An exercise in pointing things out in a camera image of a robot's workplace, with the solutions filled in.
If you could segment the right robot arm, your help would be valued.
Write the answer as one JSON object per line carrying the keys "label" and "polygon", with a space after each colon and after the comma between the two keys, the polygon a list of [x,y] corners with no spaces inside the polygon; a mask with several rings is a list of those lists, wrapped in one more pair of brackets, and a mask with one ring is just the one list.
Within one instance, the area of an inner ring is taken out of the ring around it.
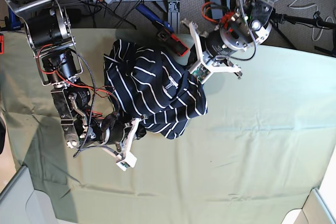
{"label": "right robot arm", "polygon": [[42,84],[52,86],[51,96],[68,147],[81,152],[96,145],[117,159],[124,158],[129,153],[130,138],[117,112],[103,117],[93,110],[96,95],[113,97],[114,88],[98,88],[80,80],[88,63],[76,51],[66,9],[58,0],[5,1],[24,22]]}

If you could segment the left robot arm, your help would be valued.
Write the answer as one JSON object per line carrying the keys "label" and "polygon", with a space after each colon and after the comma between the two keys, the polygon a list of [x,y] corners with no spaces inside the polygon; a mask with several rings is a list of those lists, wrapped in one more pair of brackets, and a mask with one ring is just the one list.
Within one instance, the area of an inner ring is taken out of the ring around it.
{"label": "left robot arm", "polygon": [[252,58],[237,58],[233,54],[249,47],[257,48],[269,36],[277,0],[232,1],[231,7],[224,7],[225,14],[209,34],[202,35],[195,23],[182,21],[194,41],[186,67],[196,86],[203,85],[214,73],[229,72],[241,78],[240,66],[232,61],[245,62]]}

